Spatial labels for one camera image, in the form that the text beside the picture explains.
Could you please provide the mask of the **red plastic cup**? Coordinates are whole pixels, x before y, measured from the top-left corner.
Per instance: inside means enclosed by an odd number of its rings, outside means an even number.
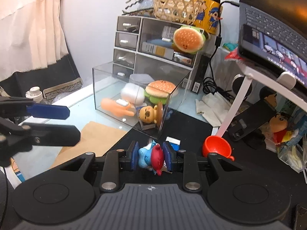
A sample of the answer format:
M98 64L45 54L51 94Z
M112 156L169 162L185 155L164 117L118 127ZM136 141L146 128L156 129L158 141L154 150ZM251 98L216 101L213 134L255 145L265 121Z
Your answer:
M232 161L235 160L232 156L231 145L220 136L208 136L202 146L202 155L207 157L209 153L220 154Z

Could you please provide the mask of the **yellow cartoon mug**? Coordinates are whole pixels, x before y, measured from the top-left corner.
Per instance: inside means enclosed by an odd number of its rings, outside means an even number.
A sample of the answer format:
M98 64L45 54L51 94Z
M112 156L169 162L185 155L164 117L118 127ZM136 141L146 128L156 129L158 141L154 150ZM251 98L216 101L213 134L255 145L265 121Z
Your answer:
M223 7L220 8L219 3L213 0L203 0L199 13L194 21L194 26L202 28L207 33L216 35L216 30L221 19L219 14L222 13Z

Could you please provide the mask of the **blue and red figurine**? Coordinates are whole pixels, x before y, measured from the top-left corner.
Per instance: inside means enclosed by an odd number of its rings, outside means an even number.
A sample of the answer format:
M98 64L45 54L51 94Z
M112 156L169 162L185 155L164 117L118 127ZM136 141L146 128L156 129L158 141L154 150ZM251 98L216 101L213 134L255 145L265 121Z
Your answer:
M138 166L162 175L164 167L164 153L159 143L152 140L145 147L138 150Z

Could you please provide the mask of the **woven bamboo basket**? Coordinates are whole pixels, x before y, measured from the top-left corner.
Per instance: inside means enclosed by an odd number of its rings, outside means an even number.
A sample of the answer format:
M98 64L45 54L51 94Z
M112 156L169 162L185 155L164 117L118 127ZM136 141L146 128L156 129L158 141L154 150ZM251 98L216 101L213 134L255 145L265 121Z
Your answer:
M154 16L160 20L192 25L204 0L153 0Z

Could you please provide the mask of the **brown bear figurine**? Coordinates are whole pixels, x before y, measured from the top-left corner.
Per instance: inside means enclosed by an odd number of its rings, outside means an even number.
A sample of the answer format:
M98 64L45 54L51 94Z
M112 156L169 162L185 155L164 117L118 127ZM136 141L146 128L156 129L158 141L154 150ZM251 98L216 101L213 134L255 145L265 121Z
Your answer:
M163 104L159 102L154 107L152 106L144 106L139 111L139 119L146 123L151 124L154 123L157 126L160 126L162 123L163 117Z

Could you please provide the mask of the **black smartphone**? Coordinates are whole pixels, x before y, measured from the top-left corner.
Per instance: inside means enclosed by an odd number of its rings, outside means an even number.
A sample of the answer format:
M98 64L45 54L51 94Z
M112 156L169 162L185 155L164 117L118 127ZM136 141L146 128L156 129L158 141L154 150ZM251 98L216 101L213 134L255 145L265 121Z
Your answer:
M281 74L294 75L296 81L306 87L306 43L297 38L281 37L277 33L261 31L250 23L240 30L239 55L261 65L265 69Z

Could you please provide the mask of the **white laptop stand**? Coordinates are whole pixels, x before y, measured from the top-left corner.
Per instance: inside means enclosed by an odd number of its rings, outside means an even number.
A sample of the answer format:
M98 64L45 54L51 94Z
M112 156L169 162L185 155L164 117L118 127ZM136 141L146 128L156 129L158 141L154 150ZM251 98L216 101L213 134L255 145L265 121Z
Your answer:
M252 86L253 90L248 99L249 101L256 101L259 97L258 94L260 89L266 86L306 111L306 90L298 90L299 83L294 74L289 71L275 74L253 62L245 60L237 60L236 64L245 77L225 120L223 120L216 132L217 136L223 136L226 132L228 126L238 112L250 86Z

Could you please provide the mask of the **burger toy in drawer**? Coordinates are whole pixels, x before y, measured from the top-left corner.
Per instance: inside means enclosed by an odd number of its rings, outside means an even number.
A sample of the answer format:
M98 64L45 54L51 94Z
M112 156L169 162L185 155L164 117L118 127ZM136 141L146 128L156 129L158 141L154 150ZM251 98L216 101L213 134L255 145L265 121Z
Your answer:
M144 91L145 97L153 104L161 102L166 104L168 97L174 97L178 94L176 85L170 81L158 80L149 83Z

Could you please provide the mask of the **black laptop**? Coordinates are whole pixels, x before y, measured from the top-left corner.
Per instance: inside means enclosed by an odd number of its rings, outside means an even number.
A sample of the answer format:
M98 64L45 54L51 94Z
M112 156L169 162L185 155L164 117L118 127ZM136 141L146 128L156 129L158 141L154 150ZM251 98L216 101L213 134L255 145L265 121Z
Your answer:
M254 28L306 60L306 0L239 0L239 28Z

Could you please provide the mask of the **white crumpled paper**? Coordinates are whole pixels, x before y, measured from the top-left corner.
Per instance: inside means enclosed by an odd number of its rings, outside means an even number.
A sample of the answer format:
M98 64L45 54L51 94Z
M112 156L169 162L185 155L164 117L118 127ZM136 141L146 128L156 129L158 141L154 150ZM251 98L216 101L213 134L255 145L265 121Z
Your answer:
M202 96L201 100L195 100L196 113L200 114L212 127L221 126L230 110L231 103L219 92Z

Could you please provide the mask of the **white drawer organizer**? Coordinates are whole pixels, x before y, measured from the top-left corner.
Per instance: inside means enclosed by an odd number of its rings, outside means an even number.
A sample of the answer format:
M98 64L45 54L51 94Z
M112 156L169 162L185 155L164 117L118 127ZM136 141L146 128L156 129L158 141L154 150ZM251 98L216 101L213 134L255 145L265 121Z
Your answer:
M151 17L118 16L113 74L129 78L145 73L154 80L180 83L196 92L200 86L195 77L201 51L185 53L173 44L174 32L182 26L188 25Z

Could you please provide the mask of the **clear drawer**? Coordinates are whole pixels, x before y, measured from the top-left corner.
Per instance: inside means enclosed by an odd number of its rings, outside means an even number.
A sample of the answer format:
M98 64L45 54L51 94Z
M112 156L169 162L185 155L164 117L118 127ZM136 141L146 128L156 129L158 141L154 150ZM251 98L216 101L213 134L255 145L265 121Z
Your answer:
M160 61L135 69L101 64L92 69L95 109L157 139L182 104L189 76Z

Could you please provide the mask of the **clear water bottle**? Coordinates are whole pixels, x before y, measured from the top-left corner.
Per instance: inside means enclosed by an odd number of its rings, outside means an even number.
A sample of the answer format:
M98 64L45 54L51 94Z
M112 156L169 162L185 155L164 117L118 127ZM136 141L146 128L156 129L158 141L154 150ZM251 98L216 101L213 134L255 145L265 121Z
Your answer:
M32 99L36 103L50 104L50 102L43 97L43 93L39 86L30 88L30 90L26 92L26 98Z

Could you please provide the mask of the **black phone stand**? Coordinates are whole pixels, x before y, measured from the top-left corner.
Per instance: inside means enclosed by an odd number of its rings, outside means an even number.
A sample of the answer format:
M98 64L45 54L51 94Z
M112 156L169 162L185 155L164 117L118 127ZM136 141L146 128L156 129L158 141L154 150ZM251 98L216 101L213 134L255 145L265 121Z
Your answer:
M268 122L276 114L276 110L265 100L259 100L237 116L227 128L232 141L239 141L254 130Z

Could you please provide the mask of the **blue white card box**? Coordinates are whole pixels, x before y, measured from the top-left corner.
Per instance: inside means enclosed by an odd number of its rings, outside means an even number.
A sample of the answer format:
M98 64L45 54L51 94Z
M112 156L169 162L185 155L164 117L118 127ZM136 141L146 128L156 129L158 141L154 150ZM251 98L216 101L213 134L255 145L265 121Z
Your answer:
M171 144L171 146L173 147L174 151L178 151L180 149L180 143L181 143L180 140L168 136L166 138L166 141L168 141Z

